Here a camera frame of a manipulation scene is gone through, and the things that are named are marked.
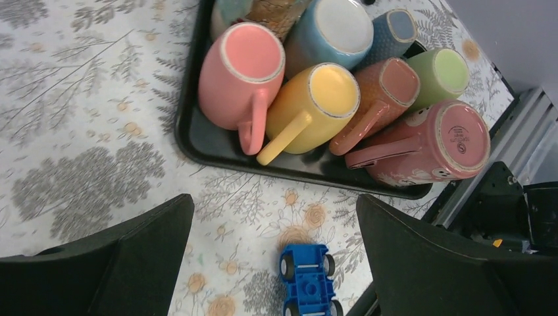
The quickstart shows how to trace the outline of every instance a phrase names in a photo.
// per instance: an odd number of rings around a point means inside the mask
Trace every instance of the ceramic mug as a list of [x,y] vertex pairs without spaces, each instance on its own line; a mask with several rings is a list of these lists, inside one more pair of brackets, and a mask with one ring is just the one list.
[[356,67],[357,70],[390,57],[403,56],[418,35],[415,19],[404,9],[390,10],[375,18],[372,25],[374,44]]
[[215,0],[209,34],[213,41],[250,12],[253,0]]
[[457,99],[469,84],[469,68],[463,57],[449,48],[426,51],[406,60],[420,78],[420,92],[410,111],[445,99]]
[[285,41],[285,76],[320,63],[353,68],[372,45],[374,31],[365,9],[354,0],[314,0]]
[[399,58],[368,66],[357,72],[355,78],[361,104],[349,124],[330,142],[330,151],[338,156],[401,116],[420,91],[416,72]]
[[242,151],[258,153],[267,108],[285,72],[285,52],[273,33],[256,23],[231,26],[209,49],[199,75],[198,101],[213,124],[238,130]]
[[476,176],[490,155],[490,135],[482,117],[450,99],[411,113],[348,153],[351,169],[366,167],[373,179],[390,186]]
[[353,75],[323,63],[300,72],[281,88],[267,114],[270,142],[257,160],[269,164],[282,151],[305,153],[330,140],[353,117],[360,93]]
[[280,41],[284,41],[310,2],[311,0],[253,0],[246,18],[267,27]]

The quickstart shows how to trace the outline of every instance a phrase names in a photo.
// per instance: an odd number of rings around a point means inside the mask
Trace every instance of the floral tablecloth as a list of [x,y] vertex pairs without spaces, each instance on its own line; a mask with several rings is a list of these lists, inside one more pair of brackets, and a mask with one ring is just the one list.
[[[512,97],[449,6],[405,7],[428,48],[458,50],[461,98],[491,126]],[[173,115],[196,0],[0,1],[0,256],[33,255],[189,193],[196,204],[170,315],[279,315],[278,249],[323,242],[347,311],[372,281],[357,193],[197,165],[177,149]],[[420,217],[418,201],[381,197]]]

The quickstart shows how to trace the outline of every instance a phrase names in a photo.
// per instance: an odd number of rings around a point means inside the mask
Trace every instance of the pink mug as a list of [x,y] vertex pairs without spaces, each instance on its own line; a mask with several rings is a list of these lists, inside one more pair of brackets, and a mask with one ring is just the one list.
[[476,176],[488,160],[490,135],[472,107],[450,99],[402,117],[365,145],[345,155],[347,167],[410,186]]
[[267,108],[284,73],[279,39],[259,24],[235,24],[219,36],[203,61],[199,107],[213,124],[238,130],[242,151],[255,155],[263,145]]
[[355,116],[330,142],[330,151],[346,154],[400,117],[419,95],[420,79],[405,61],[389,58],[356,73],[361,103]]

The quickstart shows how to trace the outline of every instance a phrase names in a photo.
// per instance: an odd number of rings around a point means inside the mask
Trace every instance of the mug rim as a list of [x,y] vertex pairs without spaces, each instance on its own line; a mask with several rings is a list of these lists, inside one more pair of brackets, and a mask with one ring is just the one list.
[[[315,75],[316,70],[318,70],[319,68],[325,67],[325,66],[334,66],[338,69],[341,69],[342,71],[344,71],[345,73],[347,73],[350,76],[350,78],[352,79],[352,81],[354,83],[353,86],[354,86],[355,92],[357,94],[356,102],[355,102],[355,104],[353,105],[353,108],[350,111],[348,111],[348,112],[346,112],[342,115],[336,115],[336,114],[333,114],[331,112],[326,111],[326,109],[322,108],[318,104],[318,102],[316,101],[316,99],[314,98],[314,95],[312,93],[312,79],[313,79],[313,76]],[[312,71],[310,71],[310,75],[308,75],[308,80],[306,82],[306,85],[307,85],[307,89],[308,89],[308,94],[310,95],[310,99],[312,100],[312,103],[314,104],[314,106],[317,109],[319,109],[322,113],[324,113],[325,115],[327,115],[329,117],[333,117],[335,119],[344,119],[344,118],[347,118],[347,117],[350,117],[350,116],[354,115],[357,112],[357,109],[359,108],[359,105],[360,105],[360,102],[361,102],[361,90],[359,89],[359,83],[357,82],[357,79],[353,76],[353,74],[343,66],[340,66],[336,63],[317,64],[316,66],[314,66]]]
[[[409,39],[399,38],[397,36],[397,34],[393,31],[392,21],[390,20],[390,15],[392,15],[392,13],[399,12],[399,11],[406,12],[407,16],[411,19],[411,23],[413,24],[413,37],[411,37]],[[408,10],[397,8],[397,9],[389,10],[386,14],[387,14],[386,20],[388,21],[388,27],[390,28],[390,32],[392,33],[392,35],[395,37],[395,39],[398,42],[400,42],[400,43],[410,43],[410,42],[413,42],[417,39],[417,36],[419,35],[419,31],[417,30],[417,23],[415,22],[415,18],[413,18],[412,14]]]
[[348,54],[348,55],[358,55],[361,54],[363,52],[366,52],[370,49],[370,47],[372,46],[373,42],[374,42],[374,26],[372,25],[372,21],[370,20],[370,16],[368,15],[368,13],[366,12],[366,9],[358,2],[354,1],[354,0],[342,0],[342,1],[346,1],[346,2],[350,2],[352,4],[355,4],[357,7],[360,7],[360,12],[361,14],[364,13],[363,16],[366,16],[367,20],[370,21],[370,34],[368,35],[369,37],[369,41],[366,44],[362,45],[362,49],[358,50],[358,51],[348,51],[345,49],[341,49],[339,47],[337,47],[336,45],[334,45],[330,40],[328,40],[328,38],[324,35],[324,32],[322,31],[322,28],[320,27],[320,24],[318,23],[318,16],[316,14],[316,11],[318,11],[318,8],[320,7],[321,4],[324,3],[324,1],[327,0],[319,0],[317,1],[316,5],[315,5],[315,9],[314,12],[312,14],[312,18],[313,18],[313,22],[316,25],[316,29],[318,30],[318,33],[320,34],[320,37],[327,43],[329,44],[331,47],[333,47],[336,51]]
[[[483,128],[486,131],[486,133],[484,133],[484,137],[485,137],[484,141],[485,144],[489,145],[489,147],[485,150],[482,159],[476,165],[470,167],[464,166],[458,163],[454,158],[452,158],[452,156],[447,152],[447,149],[445,148],[444,140],[442,139],[442,119],[444,117],[444,114],[452,107],[456,107],[456,106],[468,107],[472,109],[473,113],[478,116],[479,121],[482,122]],[[473,109],[469,104],[463,101],[454,100],[449,102],[445,107],[443,107],[443,109],[440,109],[438,113],[436,113],[435,122],[436,122],[435,138],[437,143],[436,147],[438,148],[438,151],[440,152],[442,158],[445,161],[445,163],[441,163],[440,165],[445,165],[459,173],[470,173],[470,172],[475,173],[481,170],[482,168],[484,168],[484,166],[488,162],[488,159],[490,158],[490,135],[488,133],[488,126],[486,125],[486,122],[484,122],[482,116],[475,109]]]
[[[408,69],[410,69],[412,72],[415,73],[415,76],[417,77],[417,81],[418,81],[418,85],[417,85],[417,90],[415,91],[415,94],[413,96],[413,98],[408,101],[408,102],[401,102],[400,100],[398,100],[398,98],[396,98],[395,96],[393,96],[393,94],[384,86],[384,81],[382,80],[382,76],[384,75],[384,71],[386,70],[386,68],[389,66],[390,63],[393,62],[402,62],[403,64],[405,64],[405,66],[407,66]],[[417,74],[417,72],[415,72],[414,69],[411,68],[411,66],[409,66],[409,64],[407,64],[403,59],[400,59],[398,57],[390,57],[388,59],[386,59],[384,61],[384,64],[382,65],[382,70],[380,71],[380,87],[382,88],[382,91],[390,97],[391,100],[395,101],[397,103],[397,105],[400,105],[402,107],[405,108],[409,108],[413,105],[413,103],[415,102],[415,100],[417,100],[417,97],[419,96],[420,93],[420,78]]]
[[[442,82],[440,80],[440,77],[438,76],[438,69],[436,67],[436,59],[438,58],[438,55],[442,51],[451,51],[453,54],[458,56],[459,62],[462,65],[465,66],[465,69],[467,70],[467,83],[463,86],[463,89],[459,89],[459,90],[453,89],[452,87],[447,86],[447,84],[445,84],[444,82]],[[443,87],[444,89],[446,89],[447,91],[449,91],[451,93],[462,94],[467,89],[467,87],[469,86],[469,81],[470,81],[469,65],[467,64],[467,62],[465,61],[463,56],[461,56],[461,54],[454,49],[446,48],[446,47],[436,49],[435,53],[434,53],[434,58],[433,58],[433,61],[432,61],[432,70],[434,71],[434,74],[435,74],[434,77],[435,77],[436,82],[438,83],[438,85],[440,85],[441,87]]]
[[[232,66],[232,63],[230,62],[230,59],[227,56],[226,43],[227,43],[227,40],[228,40],[230,34],[234,31],[236,31],[238,28],[244,28],[244,27],[256,27],[256,28],[259,28],[259,29],[263,30],[269,36],[271,36],[273,38],[276,46],[279,48],[279,52],[280,52],[280,55],[281,55],[281,61],[280,61],[279,65],[277,66],[277,68],[271,74],[269,74],[268,76],[261,77],[261,78],[254,78],[254,77],[246,76],[246,75],[242,74],[240,71],[236,70]],[[233,76],[235,76],[236,78],[238,78],[238,79],[240,79],[244,82],[251,82],[251,83],[254,83],[254,84],[264,84],[264,83],[267,83],[267,82],[277,78],[277,76],[279,76],[281,74],[282,69],[285,67],[285,62],[286,62],[285,49],[283,48],[283,45],[281,44],[281,41],[268,28],[266,28],[265,26],[262,26],[260,24],[254,23],[254,22],[240,22],[240,23],[237,23],[237,24],[229,27],[225,31],[225,33],[223,33],[223,35],[222,35],[222,40],[221,40],[221,43],[219,45],[219,55],[221,57],[221,60],[224,64],[224,66],[227,68],[227,70]]]

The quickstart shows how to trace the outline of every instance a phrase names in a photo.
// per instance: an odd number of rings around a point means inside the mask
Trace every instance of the toy car wheel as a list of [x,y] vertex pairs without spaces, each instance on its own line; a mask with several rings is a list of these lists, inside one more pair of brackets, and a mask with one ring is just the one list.
[[281,275],[290,280],[295,276],[295,261],[290,255],[284,255],[281,258]]
[[287,304],[287,306],[285,307],[285,311],[283,312],[283,316],[300,316],[298,306],[296,306],[295,303]]
[[330,312],[332,316],[343,316],[343,307],[339,301],[333,300],[330,302]]
[[328,277],[332,277],[335,273],[335,260],[331,255],[324,256],[324,272]]

